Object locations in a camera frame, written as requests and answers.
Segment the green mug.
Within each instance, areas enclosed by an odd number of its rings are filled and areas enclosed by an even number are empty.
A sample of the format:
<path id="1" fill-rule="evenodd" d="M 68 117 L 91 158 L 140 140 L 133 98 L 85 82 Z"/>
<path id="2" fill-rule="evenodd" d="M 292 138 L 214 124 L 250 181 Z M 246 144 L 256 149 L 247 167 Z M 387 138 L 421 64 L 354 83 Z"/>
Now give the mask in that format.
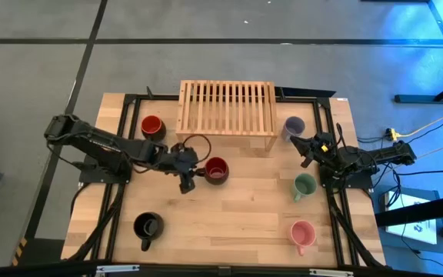
<path id="1" fill-rule="evenodd" d="M 312 175 L 301 173 L 297 175 L 291 186 L 294 202 L 299 202 L 303 197 L 313 195 L 317 190 L 317 182 Z"/>

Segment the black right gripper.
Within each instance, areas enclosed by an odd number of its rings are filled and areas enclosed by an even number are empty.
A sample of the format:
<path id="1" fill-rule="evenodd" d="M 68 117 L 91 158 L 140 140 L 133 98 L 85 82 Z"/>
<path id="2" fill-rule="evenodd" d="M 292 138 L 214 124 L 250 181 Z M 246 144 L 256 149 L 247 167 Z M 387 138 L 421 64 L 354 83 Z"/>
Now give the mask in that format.
<path id="1" fill-rule="evenodd" d="M 300 154 L 306 154 L 301 167 L 306 169 L 314 160 L 319 163 L 333 163 L 336 144 L 331 133 L 316 134 L 311 140 L 291 136 L 290 141 Z"/>

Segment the dark mug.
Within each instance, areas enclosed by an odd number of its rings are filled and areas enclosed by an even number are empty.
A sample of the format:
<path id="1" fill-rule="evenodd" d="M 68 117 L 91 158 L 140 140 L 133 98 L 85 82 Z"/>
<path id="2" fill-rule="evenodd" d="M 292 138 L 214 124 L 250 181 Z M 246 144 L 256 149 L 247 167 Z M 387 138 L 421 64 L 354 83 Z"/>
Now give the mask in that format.
<path id="1" fill-rule="evenodd" d="M 223 184 L 229 176 L 227 162 L 220 157 L 210 158 L 205 163 L 205 179 L 212 185 Z"/>
<path id="2" fill-rule="evenodd" d="M 147 140 L 160 142 L 166 136 L 165 123 L 155 115 L 148 115 L 141 122 L 141 131 Z"/>

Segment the lavender grey mug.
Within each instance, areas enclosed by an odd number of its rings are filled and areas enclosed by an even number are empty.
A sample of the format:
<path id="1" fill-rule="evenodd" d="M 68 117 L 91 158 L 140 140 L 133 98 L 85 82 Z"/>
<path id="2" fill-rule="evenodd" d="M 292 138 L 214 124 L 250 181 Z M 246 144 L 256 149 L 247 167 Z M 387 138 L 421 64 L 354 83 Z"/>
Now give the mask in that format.
<path id="1" fill-rule="evenodd" d="M 284 141 L 289 142 L 292 136 L 301 136 L 305 130 L 305 122 L 297 116 L 288 117 L 281 131 L 281 137 Z"/>

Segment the black mug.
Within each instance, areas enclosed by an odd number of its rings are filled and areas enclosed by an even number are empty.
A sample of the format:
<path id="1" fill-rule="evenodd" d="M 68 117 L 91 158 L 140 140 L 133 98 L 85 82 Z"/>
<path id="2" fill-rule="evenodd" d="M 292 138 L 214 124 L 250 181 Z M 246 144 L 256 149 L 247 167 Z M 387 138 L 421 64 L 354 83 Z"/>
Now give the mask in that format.
<path id="1" fill-rule="evenodd" d="M 155 212 L 144 212 L 135 219 L 133 230 L 141 240 L 141 250 L 147 252 L 151 243 L 163 233 L 163 218 Z"/>

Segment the pink mug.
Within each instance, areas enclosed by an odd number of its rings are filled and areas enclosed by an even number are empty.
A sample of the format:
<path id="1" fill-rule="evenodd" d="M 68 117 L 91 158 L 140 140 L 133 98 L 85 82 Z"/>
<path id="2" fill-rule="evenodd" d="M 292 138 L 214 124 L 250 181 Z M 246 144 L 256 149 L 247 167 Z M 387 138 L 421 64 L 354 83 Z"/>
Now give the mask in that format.
<path id="1" fill-rule="evenodd" d="M 294 222 L 288 229 L 288 239 L 295 246 L 300 256 L 305 254 L 305 249 L 312 246 L 316 240 L 314 226 L 305 220 Z"/>

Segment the slatted wooden rack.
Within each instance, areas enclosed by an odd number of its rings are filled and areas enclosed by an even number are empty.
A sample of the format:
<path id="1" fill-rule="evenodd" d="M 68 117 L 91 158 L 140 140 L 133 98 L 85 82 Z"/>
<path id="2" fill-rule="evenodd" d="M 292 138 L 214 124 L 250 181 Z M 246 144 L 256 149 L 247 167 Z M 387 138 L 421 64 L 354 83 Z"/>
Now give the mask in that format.
<path id="1" fill-rule="evenodd" d="M 271 150 L 278 136 L 274 82 L 182 80 L 175 133 L 247 136 L 265 140 Z"/>

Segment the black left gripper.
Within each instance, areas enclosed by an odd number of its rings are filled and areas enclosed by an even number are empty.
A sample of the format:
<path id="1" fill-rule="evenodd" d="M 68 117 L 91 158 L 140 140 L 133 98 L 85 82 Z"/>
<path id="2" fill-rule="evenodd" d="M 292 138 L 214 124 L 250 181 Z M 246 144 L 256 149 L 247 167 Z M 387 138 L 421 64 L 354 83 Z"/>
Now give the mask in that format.
<path id="1" fill-rule="evenodd" d="M 187 194 L 195 188 L 192 176 L 196 174 L 204 177 L 206 174 L 205 168 L 195 170 L 197 163 L 197 152 L 192 147 L 187 147 L 184 143 L 179 142 L 170 148 L 169 153 L 162 156 L 158 169 L 165 174 L 180 175 L 181 194 Z"/>

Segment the yellow black hazard tape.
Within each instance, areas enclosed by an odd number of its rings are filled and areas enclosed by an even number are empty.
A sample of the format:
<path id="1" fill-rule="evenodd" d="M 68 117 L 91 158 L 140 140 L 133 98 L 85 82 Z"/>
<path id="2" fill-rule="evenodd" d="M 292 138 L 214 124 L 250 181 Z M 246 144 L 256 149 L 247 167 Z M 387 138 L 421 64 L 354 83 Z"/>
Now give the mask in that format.
<path id="1" fill-rule="evenodd" d="M 18 245 L 16 246 L 15 254 L 13 255 L 11 266 L 17 266 L 19 264 L 19 262 L 22 259 L 22 253 L 23 253 L 23 250 L 25 249 L 26 244 L 27 244 L 27 239 L 25 237 L 22 237 L 20 239 L 20 241 L 18 242 Z"/>

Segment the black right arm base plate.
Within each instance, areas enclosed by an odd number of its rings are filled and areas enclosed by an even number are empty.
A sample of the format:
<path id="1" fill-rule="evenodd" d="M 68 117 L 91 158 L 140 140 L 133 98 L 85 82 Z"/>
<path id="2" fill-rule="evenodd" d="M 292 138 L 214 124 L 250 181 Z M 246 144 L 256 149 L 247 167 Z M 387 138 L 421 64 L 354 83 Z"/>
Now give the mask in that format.
<path id="1" fill-rule="evenodd" d="M 370 189 L 371 176 L 378 170 L 374 166 L 357 166 L 356 164 L 344 167 L 332 167 L 327 164 L 319 165 L 321 185 L 335 191 L 343 189 Z"/>

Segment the black crossbar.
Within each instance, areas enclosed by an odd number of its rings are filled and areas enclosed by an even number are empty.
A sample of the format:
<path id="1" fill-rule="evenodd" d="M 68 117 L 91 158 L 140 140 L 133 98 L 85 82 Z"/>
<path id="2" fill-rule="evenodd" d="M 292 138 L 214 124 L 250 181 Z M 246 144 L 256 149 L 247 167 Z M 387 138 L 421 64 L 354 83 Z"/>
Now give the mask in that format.
<path id="1" fill-rule="evenodd" d="M 405 206 L 375 215 L 379 227 L 443 218 L 443 199 Z"/>

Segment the silver metal bracket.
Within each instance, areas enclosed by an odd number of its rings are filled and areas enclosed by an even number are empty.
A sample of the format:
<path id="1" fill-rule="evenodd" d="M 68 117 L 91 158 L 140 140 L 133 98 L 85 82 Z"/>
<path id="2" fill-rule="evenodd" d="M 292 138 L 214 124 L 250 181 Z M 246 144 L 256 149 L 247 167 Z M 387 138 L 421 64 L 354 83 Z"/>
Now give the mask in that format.
<path id="1" fill-rule="evenodd" d="M 123 272 L 137 272 L 141 268 L 138 264 L 126 264 L 126 265 L 98 265 L 96 267 L 95 275 L 98 277 L 105 277 L 112 273 Z"/>
<path id="2" fill-rule="evenodd" d="M 319 277 L 355 277 L 353 272 L 334 269 L 309 269 L 309 275 Z"/>

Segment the black flat panel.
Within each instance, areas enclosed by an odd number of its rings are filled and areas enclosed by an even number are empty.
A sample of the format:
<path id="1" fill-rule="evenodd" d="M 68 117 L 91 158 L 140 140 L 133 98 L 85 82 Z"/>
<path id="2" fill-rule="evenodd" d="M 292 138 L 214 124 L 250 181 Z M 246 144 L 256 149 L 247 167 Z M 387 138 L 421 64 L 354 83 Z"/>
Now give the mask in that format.
<path id="1" fill-rule="evenodd" d="M 336 91 L 311 89 L 311 88 L 291 88 L 291 87 L 275 87 L 275 92 L 282 98 L 287 97 L 314 97 L 314 98 L 331 98 Z"/>

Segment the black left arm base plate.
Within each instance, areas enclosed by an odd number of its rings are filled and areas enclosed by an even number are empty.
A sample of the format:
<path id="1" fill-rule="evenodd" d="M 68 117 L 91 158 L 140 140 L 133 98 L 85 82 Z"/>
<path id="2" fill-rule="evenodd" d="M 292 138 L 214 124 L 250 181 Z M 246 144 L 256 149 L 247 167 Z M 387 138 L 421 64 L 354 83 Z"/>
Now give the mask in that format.
<path id="1" fill-rule="evenodd" d="M 127 183 L 132 176 L 132 168 L 125 166 L 118 173 L 114 173 L 111 169 L 100 166 L 98 161 L 90 155 L 86 155 L 84 159 L 84 168 L 81 170 L 79 181 L 83 183 Z"/>

